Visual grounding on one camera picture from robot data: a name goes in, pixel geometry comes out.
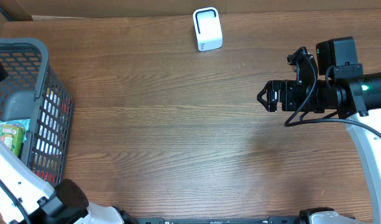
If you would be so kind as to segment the orange spaghetti packet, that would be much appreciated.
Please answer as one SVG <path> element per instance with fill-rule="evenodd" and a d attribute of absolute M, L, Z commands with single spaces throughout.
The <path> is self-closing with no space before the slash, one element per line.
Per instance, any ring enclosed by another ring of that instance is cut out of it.
<path fill-rule="evenodd" d="M 63 180 L 72 106 L 63 90 L 49 87 L 39 107 L 30 164 L 34 174 L 52 185 Z"/>

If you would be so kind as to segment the green juice carton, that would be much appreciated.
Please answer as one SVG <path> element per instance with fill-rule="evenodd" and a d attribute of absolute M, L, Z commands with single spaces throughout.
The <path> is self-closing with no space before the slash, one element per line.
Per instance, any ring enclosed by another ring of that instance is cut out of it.
<path fill-rule="evenodd" d="M 0 124 L 1 141 L 19 157 L 24 141 L 25 129 L 13 124 Z"/>

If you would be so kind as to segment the teal snack packet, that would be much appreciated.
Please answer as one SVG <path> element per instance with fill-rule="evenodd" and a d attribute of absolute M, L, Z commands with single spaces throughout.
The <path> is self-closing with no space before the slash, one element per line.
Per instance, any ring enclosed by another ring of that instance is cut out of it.
<path fill-rule="evenodd" d="M 29 130 L 29 124 L 30 119 L 0 121 L 0 137 L 3 134 L 10 134 L 14 137 L 22 136 L 23 141 L 26 141 L 25 133 Z"/>

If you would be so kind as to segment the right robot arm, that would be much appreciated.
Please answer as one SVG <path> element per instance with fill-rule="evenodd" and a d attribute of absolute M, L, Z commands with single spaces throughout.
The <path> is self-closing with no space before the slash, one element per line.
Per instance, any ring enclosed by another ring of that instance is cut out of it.
<path fill-rule="evenodd" d="M 257 101 L 269 112 L 280 103 L 283 111 L 300 117 L 289 117 L 286 127 L 344 124 L 362 164 L 373 222 L 381 223 L 381 73 L 320 80 L 315 72 L 301 72 L 296 80 L 267 82 Z"/>

